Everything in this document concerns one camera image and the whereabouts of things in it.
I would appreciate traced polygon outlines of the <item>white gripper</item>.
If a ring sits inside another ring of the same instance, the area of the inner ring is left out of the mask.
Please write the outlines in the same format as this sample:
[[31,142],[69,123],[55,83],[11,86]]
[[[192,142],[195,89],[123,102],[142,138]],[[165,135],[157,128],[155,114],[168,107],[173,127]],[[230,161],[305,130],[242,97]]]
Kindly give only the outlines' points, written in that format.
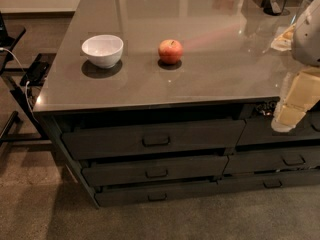
[[275,122],[295,128],[319,100],[320,69],[303,67],[296,74],[289,74],[284,81],[282,105],[276,111]]

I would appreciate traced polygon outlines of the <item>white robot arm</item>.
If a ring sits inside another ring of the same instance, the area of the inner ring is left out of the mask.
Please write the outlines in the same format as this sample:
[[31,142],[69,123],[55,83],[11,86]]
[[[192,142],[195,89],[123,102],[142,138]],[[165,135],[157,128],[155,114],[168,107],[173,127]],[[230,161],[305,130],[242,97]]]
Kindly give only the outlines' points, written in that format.
[[272,129],[281,133],[294,129],[320,100],[320,0],[313,0],[297,19],[292,57],[303,67],[283,83],[271,123]]

